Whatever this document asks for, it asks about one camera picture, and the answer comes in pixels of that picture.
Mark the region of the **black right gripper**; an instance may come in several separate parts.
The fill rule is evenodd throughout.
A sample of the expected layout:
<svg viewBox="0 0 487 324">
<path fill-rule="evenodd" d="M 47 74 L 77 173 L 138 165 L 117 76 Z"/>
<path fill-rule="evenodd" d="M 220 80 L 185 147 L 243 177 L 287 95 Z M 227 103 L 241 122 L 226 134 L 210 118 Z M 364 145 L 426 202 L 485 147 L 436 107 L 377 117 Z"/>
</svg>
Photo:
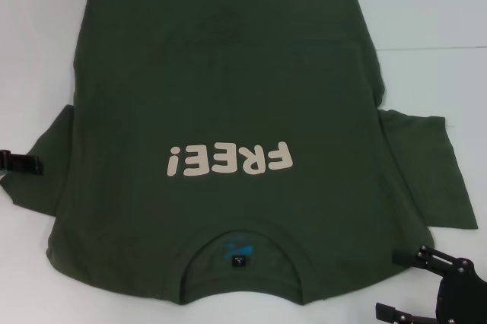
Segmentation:
<svg viewBox="0 0 487 324">
<path fill-rule="evenodd" d="M 388 324 L 487 324 L 487 281 L 477 275 L 471 260 L 421 246 L 416 254 L 393 251 L 392 262 L 442 276 L 435 310 L 437 319 L 413 316 L 376 303 L 377 320 Z"/>
</svg>

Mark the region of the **dark green FREE t-shirt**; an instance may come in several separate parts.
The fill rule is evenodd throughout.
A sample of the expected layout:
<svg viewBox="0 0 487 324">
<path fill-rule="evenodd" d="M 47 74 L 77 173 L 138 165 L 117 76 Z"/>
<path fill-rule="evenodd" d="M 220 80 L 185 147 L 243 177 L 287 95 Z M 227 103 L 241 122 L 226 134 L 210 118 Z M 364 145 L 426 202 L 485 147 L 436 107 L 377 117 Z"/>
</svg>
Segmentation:
<svg viewBox="0 0 487 324">
<path fill-rule="evenodd" d="M 358 0 L 87 0 L 74 103 L 1 181 L 58 272 L 187 304 L 307 304 L 474 230 L 446 122 L 382 110 Z"/>
</svg>

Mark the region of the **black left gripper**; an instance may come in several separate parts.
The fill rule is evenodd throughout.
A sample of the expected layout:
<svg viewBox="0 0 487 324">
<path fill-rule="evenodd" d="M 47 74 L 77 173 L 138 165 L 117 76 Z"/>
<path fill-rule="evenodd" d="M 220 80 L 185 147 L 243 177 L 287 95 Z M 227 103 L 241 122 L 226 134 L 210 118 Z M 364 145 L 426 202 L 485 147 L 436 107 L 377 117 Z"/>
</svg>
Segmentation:
<svg viewBox="0 0 487 324">
<path fill-rule="evenodd" d="M 0 151 L 0 174 L 8 171 L 39 176 L 43 175 L 43 163 L 38 156 Z"/>
</svg>

